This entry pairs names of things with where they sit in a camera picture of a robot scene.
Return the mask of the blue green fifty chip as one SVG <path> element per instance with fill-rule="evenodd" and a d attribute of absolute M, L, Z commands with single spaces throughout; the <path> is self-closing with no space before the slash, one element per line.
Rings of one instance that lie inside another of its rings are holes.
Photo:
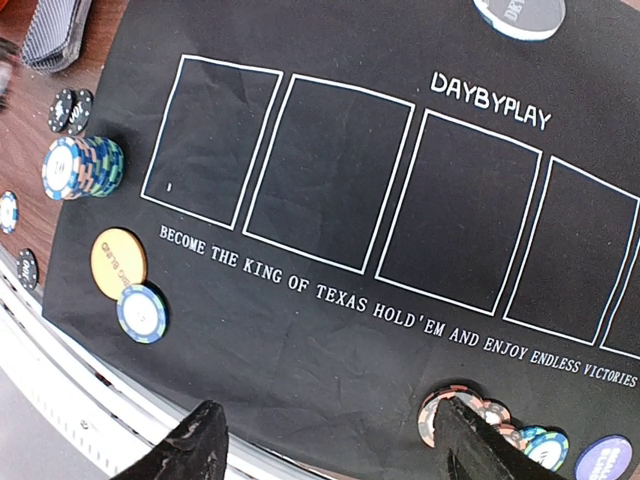
<path fill-rule="evenodd" d="M 117 301 L 116 310 L 121 329 L 137 343 L 156 343 L 167 331 L 167 307 L 162 297 L 144 284 L 126 287 Z"/>

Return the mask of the orange big blind button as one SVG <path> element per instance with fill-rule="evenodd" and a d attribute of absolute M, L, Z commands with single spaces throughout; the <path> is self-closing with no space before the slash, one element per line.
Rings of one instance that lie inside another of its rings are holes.
<path fill-rule="evenodd" d="M 133 284 L 147 278 L 147 256 L 142 243 L 130 231 L 109 228 L 96 238 L 90 255 L 93 279 L 99 290 L 112 300 Z"/>

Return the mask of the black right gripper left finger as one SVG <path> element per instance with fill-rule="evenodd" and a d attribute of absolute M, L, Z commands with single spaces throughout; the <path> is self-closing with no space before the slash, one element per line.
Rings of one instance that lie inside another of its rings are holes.
<path fill-rule="evenodd" d="M 223 406 L 206 400 L 148 454 L 112 479 L 223 479 L 228 448 Z"/>

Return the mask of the purple small blind button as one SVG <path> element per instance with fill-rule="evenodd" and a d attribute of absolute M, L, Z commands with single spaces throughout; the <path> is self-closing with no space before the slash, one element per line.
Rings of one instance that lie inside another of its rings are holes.
<path fill-rule="evenodd" d="M 616 480 L 629 467 L 633 456 L 630 441 L 621 435 L 603 437 L 582 452 L 574 475 L 577 480 Z"/>

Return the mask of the black orange hundred chip stack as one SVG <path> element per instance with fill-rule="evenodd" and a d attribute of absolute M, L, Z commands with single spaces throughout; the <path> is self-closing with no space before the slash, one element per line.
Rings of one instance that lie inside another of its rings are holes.
<path fill-rule="evenodd" d="M 491 425 L 508 443 L 523 450 L 526 446 L 519 430 L 511 423 L 509 409 L 496 400 L 484 400 L 484 420 Z"/>

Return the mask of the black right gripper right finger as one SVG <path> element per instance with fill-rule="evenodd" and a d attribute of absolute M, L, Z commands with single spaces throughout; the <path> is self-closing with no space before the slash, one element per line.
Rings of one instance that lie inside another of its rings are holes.
<path fill-rule="evenodd" d="M 528 459 L 456 397 L 439 403 L 434 427 L 441 479 L 563 480 Z"/>

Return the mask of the grey playing card deck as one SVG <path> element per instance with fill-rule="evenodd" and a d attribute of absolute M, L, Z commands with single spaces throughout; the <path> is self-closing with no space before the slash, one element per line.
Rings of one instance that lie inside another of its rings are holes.
<path fill-rule="evenodd" d="M 41 0 L 23 42 L 21 60 L 29 69 L 53 74 L 80 55 L 91 0 Z"/>

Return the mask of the small chip stack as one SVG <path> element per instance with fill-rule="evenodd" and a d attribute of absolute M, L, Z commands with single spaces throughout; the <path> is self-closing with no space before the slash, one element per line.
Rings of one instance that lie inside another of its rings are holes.
<path fill-rule="evenodd" d="M 49 146 L 41 176 L 46 195 L 63 201 L 109 196 L 118 188 L 124 171 L 124 153 L 113 140 L 65 136 Z"/>

